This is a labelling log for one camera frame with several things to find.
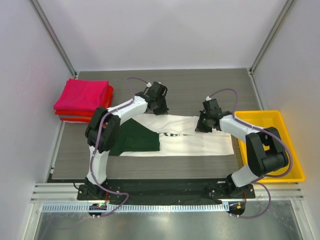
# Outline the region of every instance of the white panel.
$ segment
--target white panel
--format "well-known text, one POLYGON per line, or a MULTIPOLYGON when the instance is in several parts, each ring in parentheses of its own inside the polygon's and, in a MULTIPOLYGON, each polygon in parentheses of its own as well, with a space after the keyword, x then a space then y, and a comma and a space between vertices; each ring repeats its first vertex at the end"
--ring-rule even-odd
POLYGON ((301 189, 315 239, 320 238, 319 10, 318 0, 296 1, 255 73, 264 106, 281 111, 302 163, 306 181, 301 189))
POLYGON ((285 0, 40 0, 78 71, 246 68, 285 0))
POLYGON ((70 74, 28 1, 1 1, 0 39, 0 233, 15 240, 49 169, 53 104, 70 74))

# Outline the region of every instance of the white cloth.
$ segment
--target white cloth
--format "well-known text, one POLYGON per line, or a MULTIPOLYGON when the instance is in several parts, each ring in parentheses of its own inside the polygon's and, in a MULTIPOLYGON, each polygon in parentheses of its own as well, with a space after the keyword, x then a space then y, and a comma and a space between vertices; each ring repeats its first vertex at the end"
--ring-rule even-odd
POLYGON ((217 156, 232 155, 231 135, 217 131, 195 132, 199 117, 139 114, 133 117, 141 125, 159 133, 160 151, 125 151, 120 156, 217 156))

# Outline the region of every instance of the gray table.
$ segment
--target gray table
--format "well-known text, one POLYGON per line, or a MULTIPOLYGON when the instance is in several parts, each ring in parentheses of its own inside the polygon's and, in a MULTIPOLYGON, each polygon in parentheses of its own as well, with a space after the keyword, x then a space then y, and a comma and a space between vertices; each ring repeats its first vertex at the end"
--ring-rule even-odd
MULTIPOLYGON (((258 110, 256 96, 246 69, 192 69, 192 70, 136 70, 80 72, 79 79, 109 80, 114 87, 112 105, 130 98, 125 84, 127 77, 158 81, 167 86, 169 114, 198 116, 206 96, 223 89, 238 92, 238 110, 258 110)), ((131 81, 135 92, 145 88, 131 81)), ((232 111, 233 92, 219 93, 216 98, 223 111, 232 111)), ((66 123, 62 134, 52 179, 84 179, 89 169, 89 147, 84 136, 87 125, 66 123)), ((110 156, 107 176, 110 179, 157 178, 224 178, 242 165, 238 142, 233 139, 234 155, 181 157, 126 157, 110 156)))

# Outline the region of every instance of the garment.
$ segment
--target garment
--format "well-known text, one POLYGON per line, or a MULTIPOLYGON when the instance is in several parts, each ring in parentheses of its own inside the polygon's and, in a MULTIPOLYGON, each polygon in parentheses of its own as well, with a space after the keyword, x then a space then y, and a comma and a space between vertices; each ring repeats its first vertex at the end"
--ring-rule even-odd
POLYGON ((108 81, 70 78, 53 108, 55 110, 94 111, 103 104, 108 85, 108 81))
POLYGON ((123 152, 159 151, 159 134, 129 119, 120 126, 118 139, 109 155, 119 156, 123 152))
POLYGON ((216 131, 195 132, 199 117, 139 114, 133 117, 141 125, 159 133, 160 151, 125 151, 120 156, 217 156, 234 154, 231 135, 216 131))

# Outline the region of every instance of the stack of folded cloth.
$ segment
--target stack of folded cloth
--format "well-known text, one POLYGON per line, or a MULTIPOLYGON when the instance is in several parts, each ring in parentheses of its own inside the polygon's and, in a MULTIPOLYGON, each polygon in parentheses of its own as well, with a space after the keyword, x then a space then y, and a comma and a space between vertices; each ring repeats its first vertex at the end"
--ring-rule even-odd
POLYGON ((109 108, 114 88, 108 81, 87 81, 70 78, 59 100, 55 114, 62 121, 89 123, 96 108, 109 108))

